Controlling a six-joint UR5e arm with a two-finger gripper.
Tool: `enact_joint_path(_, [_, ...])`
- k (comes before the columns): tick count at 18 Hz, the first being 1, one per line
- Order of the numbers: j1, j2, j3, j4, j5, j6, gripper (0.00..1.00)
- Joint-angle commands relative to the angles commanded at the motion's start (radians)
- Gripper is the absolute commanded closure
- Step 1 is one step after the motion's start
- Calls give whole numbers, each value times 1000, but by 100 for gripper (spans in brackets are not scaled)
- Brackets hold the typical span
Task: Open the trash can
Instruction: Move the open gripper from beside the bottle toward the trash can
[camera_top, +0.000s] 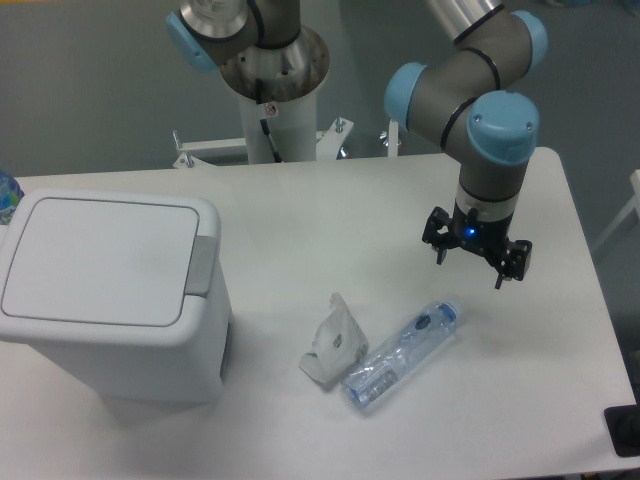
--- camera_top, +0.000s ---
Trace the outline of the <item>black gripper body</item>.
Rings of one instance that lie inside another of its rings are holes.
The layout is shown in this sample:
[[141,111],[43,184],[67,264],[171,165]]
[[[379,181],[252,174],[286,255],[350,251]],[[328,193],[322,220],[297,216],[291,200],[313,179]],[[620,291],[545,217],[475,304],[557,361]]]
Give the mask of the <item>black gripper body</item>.
[[485,222],[469,218],[458,207],[449,218],[446,232],[446,248],[463,250],[487,258],[498,258],[506,252],[511,216],[499,221]]

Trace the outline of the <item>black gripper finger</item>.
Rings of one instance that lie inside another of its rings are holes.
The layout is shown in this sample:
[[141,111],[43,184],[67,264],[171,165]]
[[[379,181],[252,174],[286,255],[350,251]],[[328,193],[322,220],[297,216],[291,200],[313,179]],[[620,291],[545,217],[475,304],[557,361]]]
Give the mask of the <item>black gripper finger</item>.
[[442,265],[447,252],[455,248],[455,237],[450,227],[453,219],[441,207],[435,207],[426,220],[422,241],[436,252],[436,263]]
[[500,289],[505,281],[522,281],[526,275],[533,244],[529,240],[511,241],[506,239],[495,252],[491,252],[488,263],[496,270],[495,289]]

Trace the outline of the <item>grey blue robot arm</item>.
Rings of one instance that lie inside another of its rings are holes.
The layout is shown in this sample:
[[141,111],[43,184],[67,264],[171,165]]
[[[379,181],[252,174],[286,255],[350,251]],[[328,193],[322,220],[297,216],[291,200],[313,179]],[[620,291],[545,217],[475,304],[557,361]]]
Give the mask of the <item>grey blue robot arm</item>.
[[[544,58],[548,36],[526,11],[500,1],[432,1],[455,54],[428,67],[400,67],[384,109],[401,128],[435,143],[460,166],[452,212],[435,208],[422,236],[439,258],[460,248],[484,258],[499,282],[522,280],[532,245],[508,236],[539,114],[510,86]],[[165,24],[199,72],[219,72],[237,96],[253,163],[313,161],[316,95],[330,58],[301,21],[296,1],[184,1]]]

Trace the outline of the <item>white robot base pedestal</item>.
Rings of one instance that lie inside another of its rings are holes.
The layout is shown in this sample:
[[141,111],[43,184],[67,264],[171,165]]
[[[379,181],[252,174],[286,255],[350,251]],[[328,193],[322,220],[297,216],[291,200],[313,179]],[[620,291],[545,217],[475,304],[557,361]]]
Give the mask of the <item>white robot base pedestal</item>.
[[250,164],[345,159],[344,145],[355,123],[337,117],[317,128],[317,95],[329,73],[324,40],[302,27],[298,37],[277,49],[251,46],[217,66],[197,43],[184,39],[196,68],[218,71],[238,102],[243,136],[201,142],[180,141],[173,134],[176,168],[193,168],[205,157],[245,154]]

